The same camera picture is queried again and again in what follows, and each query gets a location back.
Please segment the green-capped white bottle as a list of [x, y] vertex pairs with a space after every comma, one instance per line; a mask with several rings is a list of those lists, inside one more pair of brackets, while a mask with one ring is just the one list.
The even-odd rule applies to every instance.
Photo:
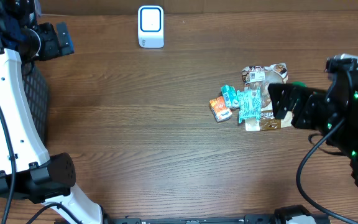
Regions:
[[306, 87], [306, 85], [303, 82], [293, 82], [292, 85]]

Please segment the dried mushroom plastic bag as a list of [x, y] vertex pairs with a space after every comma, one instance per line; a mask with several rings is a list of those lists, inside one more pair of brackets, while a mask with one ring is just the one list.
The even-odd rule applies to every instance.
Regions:
[[284, 119], [275, 119], [272, 100], [268, 91], [268, 87], [272, 83], [286, 84], [288, 80], [287, 73], [285, 63], [276, 63], [269, 66], [248, 66], [242, 70], [244, 89], [259, 90], [261, 101], [260, 119], [246, 121], [246, 131], [267, 131], [291, 126], [292, 112], [288, 112]]

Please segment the teal wet wipes pack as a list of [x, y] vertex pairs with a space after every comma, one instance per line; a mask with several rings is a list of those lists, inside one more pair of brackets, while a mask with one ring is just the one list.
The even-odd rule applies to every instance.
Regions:
[[261, 118], [262, 97], [260, 90], [237, 90], [239, 100], [239, 124], [248, 119], [259, 120]]

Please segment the teal tissue packet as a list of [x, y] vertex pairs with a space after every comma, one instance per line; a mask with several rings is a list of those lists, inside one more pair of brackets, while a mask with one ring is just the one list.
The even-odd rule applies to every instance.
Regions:
[[229, 109], [239, 108], [239, 100], [237, 97], [236, 90], [233, 86], [229, 86], [229, 85], [222, 86], [221, 93], [227, 108]]

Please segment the small orange snack packet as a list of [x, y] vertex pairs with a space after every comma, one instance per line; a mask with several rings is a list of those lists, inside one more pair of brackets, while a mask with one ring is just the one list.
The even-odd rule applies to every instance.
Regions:
[[217, 122], [225, 121], [231, 118], [232, 111], [226, 106], [222, 96], [210, 100], [209, 105]]

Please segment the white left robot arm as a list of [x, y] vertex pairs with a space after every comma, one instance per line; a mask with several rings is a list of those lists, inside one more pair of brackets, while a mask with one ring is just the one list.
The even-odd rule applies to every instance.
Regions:
[[69, 154], [44, 144], [48, 88], [35, 62], [74, 52], [67, 25], [40, 24], [36, 1], [0, 1], [0, 197], [52, 208], [65, 223], [109, 223], [76, 184]]

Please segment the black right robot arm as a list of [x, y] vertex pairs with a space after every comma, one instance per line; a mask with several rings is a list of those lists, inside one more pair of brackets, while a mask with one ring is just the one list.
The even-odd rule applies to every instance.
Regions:
[[273, 115], [282, 119], [293, 113], [292, 126], [317, 130], [322, 138], [304, 156], [296, 172], [296, 186], [301, 196], [321, 212], [346, 223], [350, 218], [334, 213], [315, 202], [301, 185], [301, 172], [311, 155], [327, 143], [351, 160], [354, 183], [358, 188], [358, 72], [336, 71], [328, 90], [294, 84], [271, 84], [268, 91]]

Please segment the white barcode scanner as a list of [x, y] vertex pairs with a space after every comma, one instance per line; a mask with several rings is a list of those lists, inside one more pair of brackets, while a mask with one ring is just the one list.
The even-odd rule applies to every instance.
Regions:
[[139, 45], [146, 49], [160, 49], [164, 42], [164, 11], [160, 6], [141, 6], [137, 14]]

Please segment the grey plastic mesh basket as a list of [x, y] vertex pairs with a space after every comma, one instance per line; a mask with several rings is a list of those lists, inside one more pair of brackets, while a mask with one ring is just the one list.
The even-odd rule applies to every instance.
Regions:
[[23, 86], [30, 112], [41, 141], [47, 138], [47, 119], [49, 105], [49, 88], [46, 79], [35, 63], [27, 63], [22, 67]]

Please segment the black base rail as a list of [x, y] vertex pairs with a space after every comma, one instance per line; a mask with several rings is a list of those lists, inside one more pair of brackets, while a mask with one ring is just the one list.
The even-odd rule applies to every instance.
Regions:
[[248, 214], [244, 217], [218, 217], [218, 218], [168, 218], [141, 220], [140, 218], [110, 218], [102, 210], [102, 223], [109, 224], [279, 224], [279, 223], [315, 223], [331, 224], [327, 215], [307, 215], [306, 217], [296, 218], [295, 221], [283, 221], [271, 214]]

